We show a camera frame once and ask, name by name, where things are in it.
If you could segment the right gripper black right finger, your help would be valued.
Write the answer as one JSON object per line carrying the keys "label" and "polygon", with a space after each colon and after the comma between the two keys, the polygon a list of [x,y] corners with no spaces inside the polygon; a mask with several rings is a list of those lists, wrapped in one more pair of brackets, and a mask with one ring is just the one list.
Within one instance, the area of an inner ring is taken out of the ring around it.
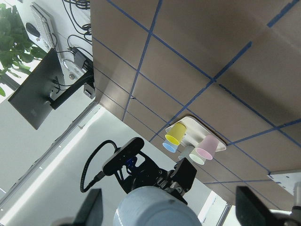
{"label": "right gripper black right finger", "polygon": [[247,186],[236,188],[236,217],[242,226],[280,226],[274,214]]}

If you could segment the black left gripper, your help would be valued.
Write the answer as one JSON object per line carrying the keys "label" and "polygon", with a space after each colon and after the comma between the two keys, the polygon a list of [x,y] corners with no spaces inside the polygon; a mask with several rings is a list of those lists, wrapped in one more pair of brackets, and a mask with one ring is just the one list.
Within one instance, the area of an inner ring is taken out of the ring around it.
{"label": "black left gripper", "polygon": [[197,173],[192,163],[187,158],[183,158],[172,170],[167,171],[160,168],[145,153],[140,151],[138,155],[144,158],[139,166],[135,165],[138,160],[136,156],[124,164],[128,173],[126,178],[123,177],[122,168],[115,172],[122,189],[128,194],[140,187],[157,187],[187,205],[183,196],[191,189]]}

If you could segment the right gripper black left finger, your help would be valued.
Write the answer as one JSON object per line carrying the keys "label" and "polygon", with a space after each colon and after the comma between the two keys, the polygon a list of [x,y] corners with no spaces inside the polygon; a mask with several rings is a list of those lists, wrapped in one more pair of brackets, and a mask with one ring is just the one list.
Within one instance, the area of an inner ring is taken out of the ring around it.
{"label": "right gripper black left finger", "polygon": [[85,198],[72,226],[101,226],[103,222],[102,190],[92,189]]}

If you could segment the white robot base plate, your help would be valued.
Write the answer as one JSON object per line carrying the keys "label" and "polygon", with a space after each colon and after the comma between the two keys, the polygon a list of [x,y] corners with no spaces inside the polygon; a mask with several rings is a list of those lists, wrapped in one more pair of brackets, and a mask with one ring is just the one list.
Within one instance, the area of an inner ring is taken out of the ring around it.
{"label": "white robot base plate", "polygon": [[274,182],[294,196],[301,195],[301,170],[274,171],[268,174]]}

